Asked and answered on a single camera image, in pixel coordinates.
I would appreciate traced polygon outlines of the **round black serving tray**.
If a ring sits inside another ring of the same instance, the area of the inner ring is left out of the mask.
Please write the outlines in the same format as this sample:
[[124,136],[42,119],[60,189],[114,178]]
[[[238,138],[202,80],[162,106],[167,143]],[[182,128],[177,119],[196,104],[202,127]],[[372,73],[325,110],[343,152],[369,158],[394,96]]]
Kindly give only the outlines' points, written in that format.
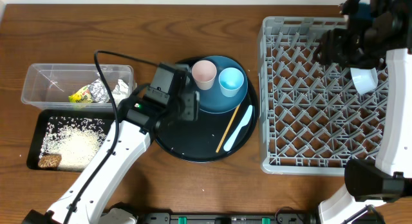
[[219,153],[215,152],[235,108],[226,113],[219,114],[207,113],[199,108],[197,121],[176,121],[169,124],[158,135],[156,142],[169,154],[190,162],[213,162],[234,154],[246,144],[254,132],[258,121],[258,116],[256,115],[258,98],[248,77],[247,80],[247,95],[240,104],[225,141],[234,132],[249,105],[253,106],[252,117],[249,123],[239,132],[230,151],[224,151],[222,146]]

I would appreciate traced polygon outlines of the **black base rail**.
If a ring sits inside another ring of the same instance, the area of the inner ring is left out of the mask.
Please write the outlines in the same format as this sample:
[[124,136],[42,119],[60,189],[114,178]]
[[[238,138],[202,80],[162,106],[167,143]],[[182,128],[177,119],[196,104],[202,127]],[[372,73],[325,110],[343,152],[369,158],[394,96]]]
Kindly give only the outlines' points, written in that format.
[[134,224],[294,224],[318,223],[313,212],[283,207],[273,214],[172,213],[169,210],[139,214],[126,203],[117,203],[102,213],[99,223]]

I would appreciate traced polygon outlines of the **light blue plastic cup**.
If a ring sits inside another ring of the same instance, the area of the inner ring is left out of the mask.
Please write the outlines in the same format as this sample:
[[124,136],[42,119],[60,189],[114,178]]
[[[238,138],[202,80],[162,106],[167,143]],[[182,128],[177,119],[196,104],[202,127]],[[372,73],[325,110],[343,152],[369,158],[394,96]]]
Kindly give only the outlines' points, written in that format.
[[225,68],[218,78],[220,89],[225,97],[234,97],[244,83],[243,73],[237,68]]

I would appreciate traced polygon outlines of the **wooden chopstick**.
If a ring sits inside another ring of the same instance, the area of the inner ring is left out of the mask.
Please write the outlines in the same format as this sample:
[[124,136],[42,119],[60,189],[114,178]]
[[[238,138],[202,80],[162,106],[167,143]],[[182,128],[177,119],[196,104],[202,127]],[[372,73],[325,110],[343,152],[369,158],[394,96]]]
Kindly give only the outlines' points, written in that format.
[[218,147],[216,148],[216,151],[215,151],[216,153],[219,153],[219,151],[220,151],[220,149],[221,149],[221,147],[222,147],[222,145],[223,145],[223,142],[224,142],[224,140],[225,140],[225,138],[226,138],[226,136],[227,136],[227,133],[229,132],[229,129],[230,129],[230,127],[231,127],[231,125],[232,125],[235,117],[236,117],[236,114],[237,114],[237,112],[238,112],[238,110],[239,110],[239,107],[240,107],[240,105],[238,105],[238,106],[235,108],[235,110],[234,110],[234,112],[233,112],[233,114],[232,114],[232,116],[231,116],[231,118],[230,118],[230,120],[229,120],[229,123],[228,123],[228,125],[227,125],[227,127],[226,127],[226,129],[225,129],[225,132],[224,132],[224,134],[223,134],[223,136],[222,136],[222,138],[221,138],[221,140],[220,140],[220,142],[219,142],[219,144],[218,144]]

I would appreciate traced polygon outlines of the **light blue bowl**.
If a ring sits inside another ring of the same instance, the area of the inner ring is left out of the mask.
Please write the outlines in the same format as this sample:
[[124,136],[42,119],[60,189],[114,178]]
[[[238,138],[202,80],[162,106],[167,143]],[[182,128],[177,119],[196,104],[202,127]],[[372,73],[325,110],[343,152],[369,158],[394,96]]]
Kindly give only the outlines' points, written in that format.
[[350,68],[350,73],[353,85],[359,95],[373,91],[377,87],[378,77],[375,68],[370,70]]

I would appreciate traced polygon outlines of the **pink plastic cup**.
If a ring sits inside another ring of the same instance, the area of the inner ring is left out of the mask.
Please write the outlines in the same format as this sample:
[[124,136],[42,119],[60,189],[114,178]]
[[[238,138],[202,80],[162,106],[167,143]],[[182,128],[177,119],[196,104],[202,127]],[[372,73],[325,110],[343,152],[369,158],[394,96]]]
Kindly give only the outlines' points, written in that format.
[[191,73],[197,87],[201,90],[208,90],[214,84],[217,68],[211,61],[201,60],[193,65]]

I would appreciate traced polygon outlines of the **grey plastic dishwasher rack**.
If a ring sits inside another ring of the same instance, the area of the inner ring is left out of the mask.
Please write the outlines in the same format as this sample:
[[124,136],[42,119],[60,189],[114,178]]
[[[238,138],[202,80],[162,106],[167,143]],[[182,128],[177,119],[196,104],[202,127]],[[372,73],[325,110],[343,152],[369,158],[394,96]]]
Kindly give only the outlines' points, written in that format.
[[348,68],[314,52],[336,17],[263,20],[258,36],[261,169],[268,174],[342,176],[351,159],[375,160],[386,121],[387,67],[359,95]]

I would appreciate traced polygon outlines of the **clear plastic bin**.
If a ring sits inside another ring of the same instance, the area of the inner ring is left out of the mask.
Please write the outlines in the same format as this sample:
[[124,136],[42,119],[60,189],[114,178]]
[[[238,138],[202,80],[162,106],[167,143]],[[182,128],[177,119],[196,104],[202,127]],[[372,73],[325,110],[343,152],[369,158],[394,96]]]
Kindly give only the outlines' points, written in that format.
[[99,78],[94,64],[32,64],[26,74],[21,102],[41,110],[112,112],[109,103],[69,102],[70,95]]

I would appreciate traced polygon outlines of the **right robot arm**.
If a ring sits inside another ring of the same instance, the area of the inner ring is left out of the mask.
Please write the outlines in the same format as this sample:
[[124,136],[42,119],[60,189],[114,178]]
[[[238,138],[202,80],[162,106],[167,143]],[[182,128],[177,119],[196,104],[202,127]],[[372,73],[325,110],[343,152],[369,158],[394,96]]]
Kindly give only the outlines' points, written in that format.
[[374,162],[349,160],[344,185],[317,208],[318,223],[372,223],[375,207],[411,196],[411,0],[346,0],[345,29],[324,33],[315,51],[322,65],[369,70],[387,67],[384,135]]

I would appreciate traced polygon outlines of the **white tissue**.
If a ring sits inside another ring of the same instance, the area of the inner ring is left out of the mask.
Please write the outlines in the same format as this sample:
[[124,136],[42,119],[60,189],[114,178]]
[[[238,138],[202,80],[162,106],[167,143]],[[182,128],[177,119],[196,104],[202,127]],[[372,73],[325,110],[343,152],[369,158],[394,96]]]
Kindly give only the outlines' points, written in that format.
[[117,85],[111,92],[116,105],[119,105],[123,99],[128,97],[128,91],[129,86],[122,79],[118,79]]

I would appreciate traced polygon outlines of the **white plastic knife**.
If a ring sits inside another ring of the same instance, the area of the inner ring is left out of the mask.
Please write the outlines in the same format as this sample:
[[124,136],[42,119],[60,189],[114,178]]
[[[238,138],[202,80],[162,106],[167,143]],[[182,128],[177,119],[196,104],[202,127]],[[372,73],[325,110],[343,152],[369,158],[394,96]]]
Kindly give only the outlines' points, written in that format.
[[229,137],[229,139],[225,142],[225,145],[223,146],[223,150],[228,152],[232,149],[234,142],[236,141],[239,132],[241,131],[241,129],[243,127],[245,127],[251,117],[252,117],[252,112],[253,112],[253,106],[249,105],[248,109],[245,111],[245,114],[243,115],[241,121],[239,122],[238,126],[235,128],[234,132],[231,134],[231,136]]

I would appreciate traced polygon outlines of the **white rice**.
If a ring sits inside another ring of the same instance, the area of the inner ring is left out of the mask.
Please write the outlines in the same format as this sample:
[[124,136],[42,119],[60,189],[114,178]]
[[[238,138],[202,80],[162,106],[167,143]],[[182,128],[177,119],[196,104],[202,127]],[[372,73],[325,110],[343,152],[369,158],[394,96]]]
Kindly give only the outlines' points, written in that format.
[[64,126],[58,128],[58,133],[47,134],[43,139],[41,157],[47,154],[59,154],[61,163],[56,169],[61,171],[82,171],[96,155],[106,135],[98,133],[87,126],[81,128]]

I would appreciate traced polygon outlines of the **yellow foil snack wrapper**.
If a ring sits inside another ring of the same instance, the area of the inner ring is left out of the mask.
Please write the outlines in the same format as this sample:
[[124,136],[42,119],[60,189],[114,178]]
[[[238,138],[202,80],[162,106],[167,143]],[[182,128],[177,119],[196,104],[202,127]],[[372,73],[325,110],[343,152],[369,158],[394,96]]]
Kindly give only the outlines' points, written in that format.
[[71,103],[107,103],[109,95],[101,79],[97,79],[70,95],[68,100]]

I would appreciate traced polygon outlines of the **black rectangular tray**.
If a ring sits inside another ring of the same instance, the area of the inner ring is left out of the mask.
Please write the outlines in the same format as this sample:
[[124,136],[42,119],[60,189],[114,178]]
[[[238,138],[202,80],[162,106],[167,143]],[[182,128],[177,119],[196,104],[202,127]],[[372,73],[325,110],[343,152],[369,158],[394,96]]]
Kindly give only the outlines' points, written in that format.
[[47,109],[40,113],[33,134],[30,150],[26,160],[26,166],[32,170],[42,170],[38,166],[41,158],[41,147],[43,139],[47,134],[58,133],[58,128],[71,126],[72,124],[81,128],[87,126],[88,129],[94,130],[96,127],[98,133],[108,134],[111,124],[114,121],[114,114],[108,112],[92,111],[70,111]]

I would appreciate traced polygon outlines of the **brown walnut cookie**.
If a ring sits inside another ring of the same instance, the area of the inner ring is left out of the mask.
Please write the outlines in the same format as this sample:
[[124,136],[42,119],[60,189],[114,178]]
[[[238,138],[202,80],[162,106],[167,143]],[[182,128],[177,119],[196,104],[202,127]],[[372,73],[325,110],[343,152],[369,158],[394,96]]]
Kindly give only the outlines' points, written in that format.
[[58,168],[61,163],[62,156],[59,154],[47,154],[40,158],[38,162],[38,167],[47,169],[47,168]]

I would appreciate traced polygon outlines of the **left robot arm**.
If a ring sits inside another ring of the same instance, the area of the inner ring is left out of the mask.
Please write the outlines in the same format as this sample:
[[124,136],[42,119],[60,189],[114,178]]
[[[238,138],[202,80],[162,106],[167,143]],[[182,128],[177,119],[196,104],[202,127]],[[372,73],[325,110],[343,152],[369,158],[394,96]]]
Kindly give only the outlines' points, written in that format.
[[197,119],[200,96],[191,85],[188,65],[161,63],[152,83],[142,88],[143,97],[135,89],[120,102],[104,143],[74,184],[46,213],[31,210],[24,223],[137,223],[132,212],[118,207],[104,212],[105,206],[162,128]]

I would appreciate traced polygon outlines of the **dark blue plate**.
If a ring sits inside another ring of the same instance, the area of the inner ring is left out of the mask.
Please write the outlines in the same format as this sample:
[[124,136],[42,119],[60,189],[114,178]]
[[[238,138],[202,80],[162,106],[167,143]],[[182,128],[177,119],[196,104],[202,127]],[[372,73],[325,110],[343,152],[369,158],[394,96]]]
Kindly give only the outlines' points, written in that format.
[[[192,89],[200,93],[200,109],[207,113],[219,114],[231,111],[241,104],[248,91],[247,74],[241,65],[231,58],[219,55],[204,57],[200,60],[210,61],[217,67],[217,75],[211,89],[202,90],[195,82],[192,83]],[[222,93],[218,81],[220,73],[226,68],[236,68],[242,74],[243,83],[233,97],[226,97]]]

